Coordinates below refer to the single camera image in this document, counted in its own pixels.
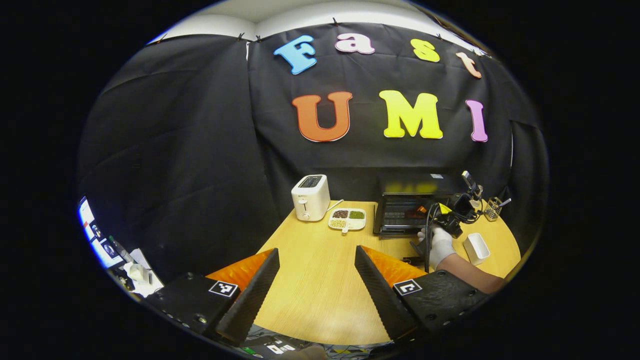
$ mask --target computer monitor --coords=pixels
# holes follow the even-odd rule
[[[113,268],[124,265],[124,259],[115,250],[115,246],[108,240],[108,237],[100,230],[89,207],[89,202],[84,196],[78,205],[78,216],[80,223],[83,225],[84,233],[102,266],[104,268]]]

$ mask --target white box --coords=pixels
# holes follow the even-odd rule
[[[480,265],[491,255],[489,248],[479,233],[469,234],[463,245],[467,251],[467,255],[469,255],[469,261],[473,265]]]

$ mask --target white plate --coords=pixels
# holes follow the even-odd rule
[[[346,218],[334,217],[334,214],[337,211],[347,211],[347,217]],[[352,211],[357,211],[357,212],[363,213],[364,214],[364,218],[361,218],[361,219],[349,218],[349,216],[351,216],[351,212]],[[336,221],[336,220],[338,220],[338,221],[339,220],[343,220],[344,221],[344,226],[332,225],[332,222]],[[342,230],[343,233],[346,233],[349,230],[360,230],[360,229],[362,229],[364,227],[364,225],[366,223],[367,223],[367,212],[364,211],[363,209],[337,208],[337,209],[334,209],[331,212],[331,216],[329,217],[328,225],[332,229]]]

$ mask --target white ceiling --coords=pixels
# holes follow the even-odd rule
[[[194,15],[226,15],[254,23],[261,22],[279,13],[319,3],[339,3],[349,0],[226,0],[205,8]],[[360,0],[363,3],[379,3],[420,12],[405,0]]]

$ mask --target beans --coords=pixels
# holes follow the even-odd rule
[[[347,210],[336,210],[336,212],[333,213],[333,217],[334,218],[346,218],[348,213],[349,213],[349,211],[347,211]]]
[[[333,227],[344,227],[347,222],[345,220],[331,220],[329,224]]]
[[[364,218],[364,213],[361,213],[360,211],[352,211],[349,214],[349,218]]]

